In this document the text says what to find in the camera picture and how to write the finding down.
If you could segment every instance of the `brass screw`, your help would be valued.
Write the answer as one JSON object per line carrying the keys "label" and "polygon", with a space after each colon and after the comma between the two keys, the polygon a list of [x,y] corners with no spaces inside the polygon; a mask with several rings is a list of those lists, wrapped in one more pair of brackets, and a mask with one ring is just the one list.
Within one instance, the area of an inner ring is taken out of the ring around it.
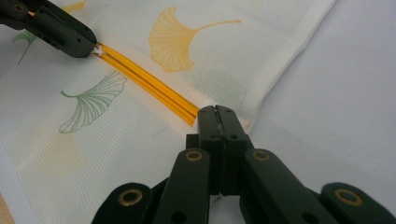
{"label": "brass screw", "polygon": [[[132,200],[126,199],[125,196],[127,194],[134,194],[134,198]],[[132,206],[140,202],[143,198],[143,193],[139,189],[127,189],[119,196],[119,204],[127,207]]]}
{"label": "brass screw", "polygon": [[17,4],[14,6],[14,10],[17,12],[23,12],[23,6]]}
{"label": "brass screw", "polygon": [[361,206],[363,199],[355,192],[348,189],[337,189],[334,191],[335,197],[343,203],[352,206]]}
{"label": "brass screw", "polygon": [[254,159],[258,161],[268,161],[270,159],[270,155],[263,151],[255,151],[253,152]]}
{"label": "brass screw", "polygon": [[202,158],[202,154],[198,151],[191,151],[186,154],[186,158],[189,161],[199,161]]}

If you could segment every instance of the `yellow ginkgo leaf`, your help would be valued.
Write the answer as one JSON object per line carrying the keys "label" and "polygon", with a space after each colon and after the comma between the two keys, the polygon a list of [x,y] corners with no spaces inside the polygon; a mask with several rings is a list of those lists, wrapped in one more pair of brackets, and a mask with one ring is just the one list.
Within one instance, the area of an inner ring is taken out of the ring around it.
{"label": "yellow ginkgo leaf", "polygon": [[160,64],[166,72],[187,71],[193,68],[194,62],[190,59],[189,47],[199,31],[213,25],[241,22],[222,21],[191,29],[177,20],[176,9],[176,7],[169,7],[164,10],[148,36],[151,59]]}
{"label": "yellow ginkgo leaf", "polygon": [[72,11],[76,10],[76,11],[80,11],[84,8],[85,6],[85,2],[87,2],[87,0],[84,0],[82,2],[77,2],[75,4],[71,4],[69,6],[66,7],[62,7],[62,9],[67,12],[67,13],[71,13]]}

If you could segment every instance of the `white table surface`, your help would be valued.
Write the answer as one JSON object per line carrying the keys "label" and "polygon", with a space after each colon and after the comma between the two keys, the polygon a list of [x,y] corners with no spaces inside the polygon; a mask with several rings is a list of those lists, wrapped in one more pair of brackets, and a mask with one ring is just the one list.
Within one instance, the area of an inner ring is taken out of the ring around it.
{"label": "white table surface", "polygon": [[[338,0],[264,99],[250,134],[308,188],[345,182],[396,215],[396,1]],[[0,143],[0,192],[17,224],[36,224]],[[243,223],[236,197],[210,223]]]}

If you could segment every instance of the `leaf pattern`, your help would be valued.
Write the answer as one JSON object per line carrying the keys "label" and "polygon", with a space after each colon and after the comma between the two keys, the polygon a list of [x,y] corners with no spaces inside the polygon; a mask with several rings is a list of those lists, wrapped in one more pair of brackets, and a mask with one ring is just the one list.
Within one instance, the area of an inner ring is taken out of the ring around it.
{"label": "leaf pattern", "polygon": [[151,59],[160,64],[166,72],[187,71],[194,62],[189,56],[189,47],[195,35],[210,26],[241,21],[221,21],[191,29],[177,20],[176,7],[164,10],[154,23],[148,36]]}
{"label": "leaf pattern", "polygon": [[26,54],[27,50],[29,49],[30,45],[37,39],[37,36],[33,35],[32,33],[30,33],[29,31],[22,31],[20,34],[18,34],[17,36],[15,36],[12,39],[12,43],[15,43],[18,40],[26,40],[28,43],[27,48],[25,49],[25,51],[23,52],[20,61],[18,62],[18,64],[21,63],[24,55]]}
{"label": "leaf pattern", "polygon": [[[87,0],[84,0],[84,1],[82,1],[82,2],[78,2],[78,3],[75,3],[75,4],[71,4],[71,5],[66,6],[66,7],[62,7],[62,9],[63,9],[65,12],[67,12],[67,13],[71,13],[71,12],[74,11],[74,10],[80,11],[80,10],[82,10],[82,9],[84,8],[85,2],[87,2]],[[12,43],[15,43],[16,41],[22,40],[22,39],[27,41],[28,46],[27,46],[26,50],[24,51],[24,53],[22,54],[22,56],[21,56],[20,61],[18,62],[18,64],[21,63],[21,61],[22,61],[24,55],[26,54],[27,50],[29,49],[30,45],[37,39],[37,36],[35,36],[34,34],[30,33],[29,31],[26,31],[26,30],[25,30],[25,31],[22,31],[22,32],[21,32],[20,34],[18,34],[17,36],[15,36],[15,37],[12,39]]]}
{"label": "leaf pattern", "polygon": [[75,3],[75,4],[71,4],[71,5],[69,5],[69,6],[66,6],[66,7],[62,7],[62,9],[65,11],[65,12],[67,12],[67,13],[71,13],[72,11],[81,11],[83,8],[84,8],[84,6],[85,6],[85,3],[87,2],[87,0],[84,0],[84,1],[82,1],[82,2],[77,2],[77,3]]}
{"label": "leaf pattern", "polygon": [[77,98],[78,104],[72,118],[60,127],[59,132],[75,132],[101,117],[123,91],[126,80],[118,71],[110,71],[98,84],[82,94],[71,96],[61,91],[65,97]]}

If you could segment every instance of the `white cloth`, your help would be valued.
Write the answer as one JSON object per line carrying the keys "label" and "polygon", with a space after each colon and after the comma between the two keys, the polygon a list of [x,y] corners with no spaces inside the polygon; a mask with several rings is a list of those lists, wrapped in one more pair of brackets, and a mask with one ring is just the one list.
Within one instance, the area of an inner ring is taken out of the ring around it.
{"label": "white cloth", "polygon": [[[248,131],[332,3],[88,0],[73,15],[198,107],[231,107]],[[193,128],[94,56],[72,59],[36,40],[17,65],[26,43],[0,33],[13,55],[0,63],[0,140],[40,222],[89,223],[115,187],[169,175]]]}

